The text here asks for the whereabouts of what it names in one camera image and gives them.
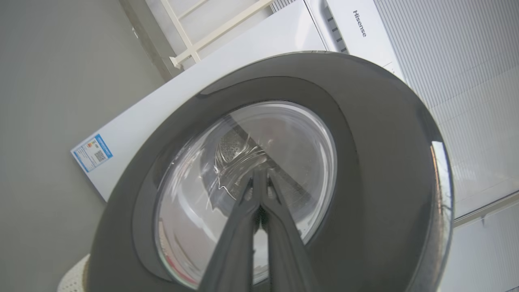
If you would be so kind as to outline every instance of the metal bar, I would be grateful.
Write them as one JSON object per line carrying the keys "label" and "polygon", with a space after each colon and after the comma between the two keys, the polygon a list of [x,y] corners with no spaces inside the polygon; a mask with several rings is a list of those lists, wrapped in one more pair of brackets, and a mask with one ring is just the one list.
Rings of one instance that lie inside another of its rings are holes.
{"label": "metal bar", "polygon": [[[200,62],[200,57],[198,56],[198,53],[197,53],[198,50],[192,49],[193,45],[192,45],[191,41],[189,40],[189,37],[187,36],[186,32],[184,31],[184,28],[182,27],[180,20],[176,16],[175,11],[173,11],[173,8],[171,8],[171,5],[169,5],[168,0],[160,0],[160,1],[162,2],[164,9],[168,13],[168,16],[171,19],[171,21],[173,22],[173,25],[175,26],[176,30],[179,32],[180,38],[182,38],[182,41],[186,45],[186,50],[183,52],[183,54],[185,52],[189,52],[189,54],[187,54],[185,56],[185,59],[189,58],[189,56],[192,56],[193,60],[195,62],[197,62],[197,63]],[[170,58],[170,59],[171,59],[171,62],[173,62],[173,65],[175,65],[175,67],[180,68],[180,65],[178,64],[179,62],[175,63],[173,61],[174,58]]]}
{"label": "metal bar", "polygon": [[200,0],[198,1],[195,5],[191,6],[189,9],[187,9],[186,11],[184,11],[184,13],[180,14],[179,15],[179,20],[188,16],[189,14],[191,14],[191,12],[195,11],[195,9],[197,9],[198,7],[200,7],[202,4],[204,4],[205,2],[207,2],[208,0]]}
{"label": "metal bar", "polygon": [[259,0],[258,2],[254,3],[253,5],[249,6],[247,9],[242,11],[240,14],[233,17],[231,20],[227,21],[226,23],[222,24],[219,28],[212,31],[209,35],[195,43],[192,47],[188,48],[181,54],[179,54],[176,58],[171,57],[171,62],[177,66],[177,64],[182,63],[185,61],[189,56],[192,54],[196,54],[199,50],[205,48],[210,43],[212,43],[215,39],[219,38],[220,36],[224,35],[226,32],[230,31],[240,23],[244,22],[249,17],[256,14],[258,11],[262,10],[263,8],[267,7],[272,3],[274,0]]}
{"label": "metal bar", "polygon": [[488,205],[485,205],[477,210],[474,210],[468,214],[465,214],[461,217],[454,219],[454,227],[458,227],[458,226],[468,223],[472,220],[485,216],[486,214],[488,214],[490,212],[493,212],[497,209],[506,207],[507,205],[515,203],[516,201],[519,201],[519,191],[511,193],[508,196],[505,196],[505,197],[503,197],[499,200],[496,200]]}

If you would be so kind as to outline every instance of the washing machine side panel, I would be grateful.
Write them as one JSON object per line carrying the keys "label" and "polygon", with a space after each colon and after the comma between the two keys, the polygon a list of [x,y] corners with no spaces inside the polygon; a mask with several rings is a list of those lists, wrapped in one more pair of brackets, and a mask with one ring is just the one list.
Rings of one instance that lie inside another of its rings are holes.
{"label": "washing machine side panel", "polygon": [[101,135],[113,157],[86,172],[108,200],[128,163],[151,133],[202,88],[251,62],[294,51],[324,50],[304,2],[295,2],[229,42],[93,133],[74,151]]}

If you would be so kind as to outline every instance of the washing machine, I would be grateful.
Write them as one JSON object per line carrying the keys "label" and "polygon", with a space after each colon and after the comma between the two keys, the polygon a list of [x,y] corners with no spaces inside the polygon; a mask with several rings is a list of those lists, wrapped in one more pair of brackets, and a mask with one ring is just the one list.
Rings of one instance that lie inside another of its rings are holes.
{"label": "washing machine", "polygon": [[434,119],[395,64],[326,51],[303,1],[282,11],[72,150],[109,198],[88,291],[192,291],[222,273],[241,281],[240,265],[213,262],[215,250],[246,247],[250,290],[279,287],[273,263],[298,257],[275,253],[272,228],[221,243],[260,171],[266,200],[281,198],[289,214],[313,290],[436,291],[453,188]]}

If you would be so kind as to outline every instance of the open washing machine door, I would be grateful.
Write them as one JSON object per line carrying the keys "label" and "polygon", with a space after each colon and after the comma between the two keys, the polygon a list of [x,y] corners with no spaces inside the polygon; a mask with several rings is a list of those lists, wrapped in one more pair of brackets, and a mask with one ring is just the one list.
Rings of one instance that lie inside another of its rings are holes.
{"label": "open washing machine door", "polygon": [[[438,128],[388,71],[322,52],[241,68],[164,121],[111,195],[88,290],[197,289],[258,168],[279,182],[322,291],[436,290],[453,206]],[[254,250],[253,290],[267,291],[266,233]]]}

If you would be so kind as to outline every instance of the blue and white sticker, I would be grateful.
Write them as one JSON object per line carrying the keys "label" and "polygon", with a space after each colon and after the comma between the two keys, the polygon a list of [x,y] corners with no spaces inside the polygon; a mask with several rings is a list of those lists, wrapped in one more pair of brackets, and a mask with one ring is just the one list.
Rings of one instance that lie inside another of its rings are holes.
{"label": "blue and white sticker", "polygon": [[74,155],[86,172],[91,172],[113,157],[99,134],[76,149]]}

